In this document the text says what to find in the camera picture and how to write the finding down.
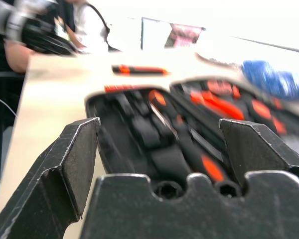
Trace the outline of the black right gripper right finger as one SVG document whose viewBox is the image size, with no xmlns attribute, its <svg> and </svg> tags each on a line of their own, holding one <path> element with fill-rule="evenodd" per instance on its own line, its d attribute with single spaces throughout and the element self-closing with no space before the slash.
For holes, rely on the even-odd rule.
<svg viewBox="0 0 299 239">
<path fill-rule="evenodd" d="M 266 125 L 251 121 L 221 119 L 219 127 L 240 183 L 250 171 L 287 171 L 299 178 L 299 137 L 279 137 Z"/>
</svg>

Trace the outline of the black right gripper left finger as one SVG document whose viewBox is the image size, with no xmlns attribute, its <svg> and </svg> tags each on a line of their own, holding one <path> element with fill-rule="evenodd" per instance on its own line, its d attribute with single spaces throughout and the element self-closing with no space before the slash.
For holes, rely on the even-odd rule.
<svg viewBox="0 0 299 239">
<path fill-rule="evenodd" d="M 99 129 L 99 118 L 68 124 L 37 157 L 0 212 L 0 239 L 63 239 L 86 206 Z"/>
</svg>

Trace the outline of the black plastic tool case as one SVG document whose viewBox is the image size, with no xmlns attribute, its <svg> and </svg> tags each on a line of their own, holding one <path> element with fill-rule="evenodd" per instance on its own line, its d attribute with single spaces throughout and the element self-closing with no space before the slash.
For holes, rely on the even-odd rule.
<svg viewBox="0 0 299 239">
<path fill-rule="evenodd" d="M 173 104 L 178 115 L 182 116 L 183 121 L 187 124 L 194 145 L 202 153 L 206 153 L 210 158 L 217 161 L 226 172 L 228 178 L 224 181 L 212 182 L 206 174 L 194 172 L 184 157 L 191 169 L 190 174 L 201 173 L 206 175 L 221 194 L 233 197 L 241 196 L 244 181 L 240 183 L 234 174 L 224 136 L 219 127 L 221 119 L 230 118 L 220 116 L 203 105 L 194 104 L 189 95 L 192 91 L 209 91 L 207 88 L 208 80 L 229 82 L 224 78 L 205 77 L 172 84 L 169 90 L 154 86 L 139 86 L 138 89 L 110 93 L 104 91 L 101 94 L 90 96 L 86 101 L 86 114 L 89 117 L 98 117 L 100 119 L 98 148 L 105 171 L 110 174 L 145 174 L 152 180 L 154 189 L 159 195 L 164 193 L 167 185 L 174 188 L 178 194 L 184 192 L 187 183 L 180 185 L 173 180 L 161 177 L 148 153 L 136 139 L 131 126 L 131 120 L 134 117 L 157 117 L 150 106 L 149 93 L 151 90 L 158 90 Z M 241 97 L 238 99 L 232 96 L 215 95 L 240 108 L 245 115 L 245 120 L 243 121 L 251 122 L 254 122 L 254 119 L 249 114 L 245 99 L 256 99 L 265 104 L 271 110 L 271 113 L 286 126 L 287 134 L 276 134 L 277 136 L 295 135 L 299 137 L 298 116 L 284 110 L 279 101 L 268 104 L 258 99 L 251 91 L 237 87 L 241 94 Z"/>
</svg>

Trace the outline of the orange flat strip tool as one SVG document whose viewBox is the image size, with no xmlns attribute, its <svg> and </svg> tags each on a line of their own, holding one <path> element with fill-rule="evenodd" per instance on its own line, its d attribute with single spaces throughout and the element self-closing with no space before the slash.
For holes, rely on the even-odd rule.
<svg viewBox="0 0 299 239">
<path fill-rule="evenodd" d="M 138 89 L 137 85 L 108 85 L 104 87 L 106 93 Z"/>
</svg>

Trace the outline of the orange black screwdriver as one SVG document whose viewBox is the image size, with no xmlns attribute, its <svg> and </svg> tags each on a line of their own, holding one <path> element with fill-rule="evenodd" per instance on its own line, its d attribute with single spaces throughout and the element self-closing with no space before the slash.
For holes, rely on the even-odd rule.
<svg viewBox="0 0 299 239">
<path fill-rule="evenodd" d="M 178 141 L 184 157 L 194 172 L 206 174 L 212 182 L 224 181 L 228 178 L 222 166 L 206 153 L 194 145 L 187 124 L 181 115 L 177 115 L 173 120 L 173 126 L 178 135 Z"/>
<path fill-rule="evenodd" d="M 158 90 L 150 91 L 149 104 L 157 117 L 167 128 L 171 130 L 176 140 L 178 140 L 177 132 L 172 125 L 172 120 L 176 119 L 178 115 L 173 104 L 168 99 L 166 99 L 164 95 Z"/>
</svg>

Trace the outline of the orange tape measure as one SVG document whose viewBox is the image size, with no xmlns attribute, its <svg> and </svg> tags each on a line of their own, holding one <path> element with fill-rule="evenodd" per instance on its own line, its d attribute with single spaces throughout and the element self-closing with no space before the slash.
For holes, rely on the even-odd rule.
<svg viewBox="0 0 299 239">
<path fill-rule="evenodd" d="M 224 80 L 208 80 L 207 88 L 219 96 L 232 96 L 236 99 L 241 97 L 239 88 Z"/>
</svg>

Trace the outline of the blue plastic bag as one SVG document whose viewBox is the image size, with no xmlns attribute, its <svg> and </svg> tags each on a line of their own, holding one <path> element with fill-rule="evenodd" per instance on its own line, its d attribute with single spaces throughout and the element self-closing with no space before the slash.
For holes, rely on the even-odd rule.
<svg viewBox="0 0 299 239">
<path fill-rule="evenodd" d="M 266 94 L 287 101 L 299 100 L 299 68 L 245 60 L 241 69 L 246 79 Z"/>
</svg>

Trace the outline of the orange black utility knife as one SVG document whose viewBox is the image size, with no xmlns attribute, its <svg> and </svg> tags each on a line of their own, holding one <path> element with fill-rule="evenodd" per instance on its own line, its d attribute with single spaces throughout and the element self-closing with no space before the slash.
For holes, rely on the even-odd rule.
<svg viewBox="0 0 299 239">
<path fill-rule="evenodd" d="M 112 65 L 112 71 L 118 75 L 168 75 L 169 72 L 159 67 Z"/>
</svg>

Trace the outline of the orange black handled tool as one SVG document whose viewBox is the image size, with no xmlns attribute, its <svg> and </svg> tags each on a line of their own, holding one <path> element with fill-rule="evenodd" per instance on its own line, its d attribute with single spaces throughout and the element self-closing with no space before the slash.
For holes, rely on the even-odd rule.
<svg viewBox="0 0 299 239">
<path fill-rule="evenodd" d="M 265 104 L 256 99 L 245 99 L 245 102 L 254 122 L 266 125 L 277 135 L 287 134 L 286 126 L 271 113 Z"/>
</svg>

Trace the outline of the orange handled pliers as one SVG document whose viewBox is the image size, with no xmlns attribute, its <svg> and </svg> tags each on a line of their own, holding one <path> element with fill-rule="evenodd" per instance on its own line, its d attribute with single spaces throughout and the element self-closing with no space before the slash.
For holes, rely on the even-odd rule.
<svg viewBox="0 0 299 239">
<path fill-rule="evenodd" d="M 245 115 L 240 108 L 210 91 L 192 91 L 189 95 L 194 104 L 203 105 L 220 116 L 226 116 L 235 120 L 245 120 Z"/>
</svg>

